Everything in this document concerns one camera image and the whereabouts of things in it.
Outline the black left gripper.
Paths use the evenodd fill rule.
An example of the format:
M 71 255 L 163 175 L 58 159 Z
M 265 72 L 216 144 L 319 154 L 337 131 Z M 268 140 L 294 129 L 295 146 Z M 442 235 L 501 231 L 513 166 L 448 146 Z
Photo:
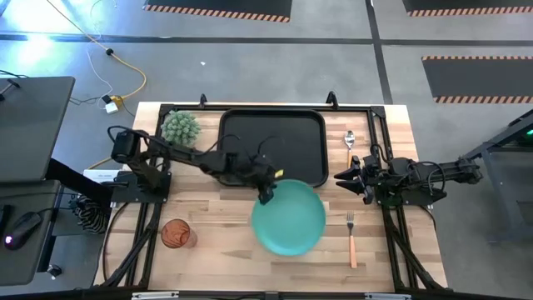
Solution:
M 259 189 L 258 199 L 261 205 L 266 205 L 274 197 L 276 189 L 277 170 L 266 156 L 255 155 L 247 171 L 247 184 Z

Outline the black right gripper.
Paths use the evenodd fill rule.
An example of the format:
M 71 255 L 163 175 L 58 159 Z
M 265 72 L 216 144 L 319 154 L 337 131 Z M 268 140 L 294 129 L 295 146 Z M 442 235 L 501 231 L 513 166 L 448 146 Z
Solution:
M 357 195 L 363 195 L 363 202 L 366 205 L 370 205 L 374 201 L 390 205 L 389 179 L 391 175 L 389 171 L 381 168 L 374 156 L 364 157 L 363 162 L 364 166 L 361 168 L 359 157 L 352 155 L 347 170 L 339 172 L 334 178 L 345 181 L 344 188 Z M 358 176 L 361 177 L 361 180 L 354 179 Z

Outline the teal plate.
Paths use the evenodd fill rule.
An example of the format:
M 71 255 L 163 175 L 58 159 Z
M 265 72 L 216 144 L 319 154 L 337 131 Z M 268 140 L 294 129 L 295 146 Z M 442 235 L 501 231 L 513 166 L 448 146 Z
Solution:
M 299 256 L 320 241 L 326 227 L 326 209 L 307 183 L 285 179 L 276 183 L 268 203 L 254 204 L 251 225 L 258 242 L 269 252 Z

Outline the spoon with orange handle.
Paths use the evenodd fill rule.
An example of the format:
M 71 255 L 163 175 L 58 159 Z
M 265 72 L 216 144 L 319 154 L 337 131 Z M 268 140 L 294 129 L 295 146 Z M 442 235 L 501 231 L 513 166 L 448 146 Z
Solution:
M 351 160 L 352 160 L 352 147 L 355 143 L 355 134 L 352 130 L 348 130 L 345 135 L 345 144 L 347 146 L 347 167 L 349 168 L 351 166 Z

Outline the red translucent cup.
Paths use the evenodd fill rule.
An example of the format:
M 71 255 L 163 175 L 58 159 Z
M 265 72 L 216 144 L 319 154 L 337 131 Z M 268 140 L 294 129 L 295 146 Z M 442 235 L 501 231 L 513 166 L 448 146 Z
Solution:
M 167 248 L 192 248 L 197 244 L 197 234 L 186 221 L 172 219 L 163 226 L 161 240 Z

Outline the dark metal cart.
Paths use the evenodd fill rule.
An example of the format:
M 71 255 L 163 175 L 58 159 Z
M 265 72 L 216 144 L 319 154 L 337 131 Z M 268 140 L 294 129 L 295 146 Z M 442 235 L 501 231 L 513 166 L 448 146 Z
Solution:
M 488 241 L 533 240 L 533 109 L 466 157 L 484 163 L 504 220 L 505 228 Z

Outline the black mat with hazard stripes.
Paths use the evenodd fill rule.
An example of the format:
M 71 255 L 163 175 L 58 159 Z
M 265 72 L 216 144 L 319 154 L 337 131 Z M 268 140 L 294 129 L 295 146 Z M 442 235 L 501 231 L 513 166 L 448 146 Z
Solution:
M 288 23 L 292 0 L 146 0 L 142 9 L 156 13 Z
M 443 104 L 533 104 L 533 56 L 424 56 L 431 95 Z
M 410 17 L 533 13 L 533 0 L 402 0 Z

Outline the white label sheet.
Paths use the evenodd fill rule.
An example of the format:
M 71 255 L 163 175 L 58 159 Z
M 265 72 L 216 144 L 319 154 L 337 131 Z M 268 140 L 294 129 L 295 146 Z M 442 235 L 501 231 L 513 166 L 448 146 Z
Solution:
M 84 177 L 89 178 L 96 183 L 106 183 L 113 182 L 118 173 L 118 170 L 85 169 L 82 174 Z

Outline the black white striped object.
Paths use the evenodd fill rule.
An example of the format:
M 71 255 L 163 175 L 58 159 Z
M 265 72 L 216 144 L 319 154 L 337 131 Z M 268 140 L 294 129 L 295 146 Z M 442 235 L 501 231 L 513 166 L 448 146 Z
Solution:
M 77 224 L 88 233 L 103 234 L 107 230 L 109 212 L 101 208 L 98 202 L 79 195 L 70 202 Z

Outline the dark grey desk panel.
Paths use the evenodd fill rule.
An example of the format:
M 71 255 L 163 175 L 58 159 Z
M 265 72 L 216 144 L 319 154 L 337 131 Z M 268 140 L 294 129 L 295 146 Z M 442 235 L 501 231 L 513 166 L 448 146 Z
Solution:
M 45 178 L 75 78 L 0 78 L 0 184 Z

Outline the black computer mouse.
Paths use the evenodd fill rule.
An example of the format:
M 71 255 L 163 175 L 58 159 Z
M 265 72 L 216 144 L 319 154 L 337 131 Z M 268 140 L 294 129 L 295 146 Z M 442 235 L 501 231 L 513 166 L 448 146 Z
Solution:
M 8 230 L 4 238 L 5 248 L 10 251 L 22 248 L 41 223 L 42 217 L 39 213 L 24 213 Z

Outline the dark grey desk surface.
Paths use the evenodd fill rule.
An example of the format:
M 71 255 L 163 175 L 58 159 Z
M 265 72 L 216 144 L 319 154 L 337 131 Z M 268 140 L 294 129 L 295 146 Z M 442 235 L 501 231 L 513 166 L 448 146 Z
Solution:
M 60 183 L 42 181 L 0 187 L 0 287 L 25 285 L 32 281 L 56 207 Z M 12 225 L 28 212 L 39 213 L 42 223 L 26 244 L 10 251 L 4 238 Z

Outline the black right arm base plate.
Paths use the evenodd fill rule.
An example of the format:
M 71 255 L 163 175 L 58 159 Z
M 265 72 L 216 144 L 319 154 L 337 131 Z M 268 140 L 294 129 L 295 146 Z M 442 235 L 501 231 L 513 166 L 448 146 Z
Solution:
M 388 207 L 403 205 L 425 206 L 434 202 L 429 189 L 425 187 L 388 187 L 375 188 L 377 200 Z

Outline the silver metal bracket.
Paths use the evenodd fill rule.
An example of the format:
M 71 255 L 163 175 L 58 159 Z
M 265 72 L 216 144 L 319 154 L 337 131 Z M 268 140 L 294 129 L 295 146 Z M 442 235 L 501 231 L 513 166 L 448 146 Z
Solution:
M 178 298 L 178 291 L 145 291 L 134 292 L 131 300 L 176 300 Z
M 411 295 L 399 293 L 369 292 L 365 294 L 365 300 L 412 300 Z

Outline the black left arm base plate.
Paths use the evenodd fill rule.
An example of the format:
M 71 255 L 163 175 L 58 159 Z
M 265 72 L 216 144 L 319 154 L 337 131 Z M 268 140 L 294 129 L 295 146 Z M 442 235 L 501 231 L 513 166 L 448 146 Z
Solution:
M 172 174 L 158 172 L 155 183 L 149 183 L 134 172 L 121 171 L 111 181 L 102 185 L 112 190 L 112 203 L 165 203 L 168 199 Z

